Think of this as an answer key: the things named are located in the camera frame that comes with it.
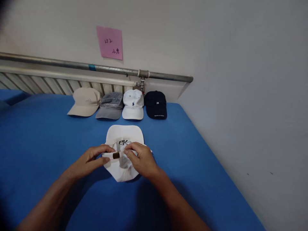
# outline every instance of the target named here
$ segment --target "hand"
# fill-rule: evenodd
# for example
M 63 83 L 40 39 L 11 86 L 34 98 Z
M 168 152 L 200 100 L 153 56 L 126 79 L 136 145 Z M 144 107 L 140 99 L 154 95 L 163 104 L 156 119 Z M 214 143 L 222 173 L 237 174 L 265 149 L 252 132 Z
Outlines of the hand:
M 106 144 L 102 144 L 97 147 L 91 147 L 86 150 L 86 152 L 64 173 L 68 177 L 76 180 L 89 175 L 98 167 L 101 167 L 109 162 L 110 159 L 108 157 L 100 157 L 96 159 L 97 156 L 102 152 L 115 152 L 115 150 Z
M 138 156 L 128 149 L 135 150 Z M 159 174 L 160 168 L 155 163 L 149 147 L 138 142 L 133 142 L 125 147 L 124 153 L 131 160 L 136 171 L 145 178 L 150 179 Z

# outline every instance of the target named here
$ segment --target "ck logo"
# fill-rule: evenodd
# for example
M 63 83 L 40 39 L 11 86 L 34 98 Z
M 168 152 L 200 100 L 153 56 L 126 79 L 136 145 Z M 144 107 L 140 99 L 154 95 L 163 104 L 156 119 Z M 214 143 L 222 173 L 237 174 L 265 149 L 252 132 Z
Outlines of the ck logo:
M 119 141 L 119 144 L 120 145 L 124 145 L 124 144 L 126 144 L 126 145 L 128 145 L 128 144 L 130 144 L 131 142 L 130 141 L 128 141 L 128 140 L 122 140 L 122 141 Z

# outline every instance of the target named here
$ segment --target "blue tape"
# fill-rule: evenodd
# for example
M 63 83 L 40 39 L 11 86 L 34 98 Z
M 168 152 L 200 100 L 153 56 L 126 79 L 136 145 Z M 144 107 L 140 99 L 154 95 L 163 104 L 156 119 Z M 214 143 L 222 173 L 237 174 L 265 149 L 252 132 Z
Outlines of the blue tape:
M 95 65 L 89 64 L 89 70 L 90 70 L 90 71 L 96 71 Z

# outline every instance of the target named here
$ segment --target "cap brim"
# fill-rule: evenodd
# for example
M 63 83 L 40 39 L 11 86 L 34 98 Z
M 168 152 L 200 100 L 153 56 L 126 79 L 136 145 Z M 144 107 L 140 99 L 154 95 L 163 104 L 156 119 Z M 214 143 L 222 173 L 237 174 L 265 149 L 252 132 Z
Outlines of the cap brim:
M 130 140 L 144 144 L 141 129 L 135 125 L 112 125 L 107 132 L 106 144 L 114 144 L 121 140 Z
M 124 106 L 123 112 L 122 112 L 123 119 L 143 119 L 143 108 L 140 109 L 133 109 L 128 108 L 127 106 Z
M 95 118 L 106 118 L 106 119 L 119 119 L 121 117 L 122 108 L 121 109 L 110 109 L 101 107 L 96 113 Z
M 148 117 L 152 119 L 166 119 L 167 118 L 167 107 L 166 106 L 162 106 L 162 107 L 146 106 L 146 110 L 147 110 Z
M 88 117 L 93 115 L 96 110 L 98 109 L 99 105 L 94 106 L 78 106 L 74 104 L 74 106 L 70 109 L 70 111 L 67 113 L 68 115 L 74 115 L 74 116 L 84 116 Z

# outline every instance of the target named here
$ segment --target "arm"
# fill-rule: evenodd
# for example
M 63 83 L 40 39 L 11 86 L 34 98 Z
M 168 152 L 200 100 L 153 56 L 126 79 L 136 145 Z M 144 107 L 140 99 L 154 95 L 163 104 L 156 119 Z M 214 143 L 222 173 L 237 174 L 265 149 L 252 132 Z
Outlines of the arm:
M 115 152 L 108 145 L 89 148 L 48 189 L 44 197 L 18 225 L 18 231 L 58 230 L 65 199 L 72 186 L 82 177 L 103 166 L 109 158 L 96 157 L 102 152 Z
M 136 171 L 154 185 L 166 203 L 173 230 L 210 230 L 178 192 L 167 174 L 157 166 L 149 147 L 134 142 L 125 149 L 127 150 L 124 153 Z M 135 150 L 138 157 L 129 149 Z

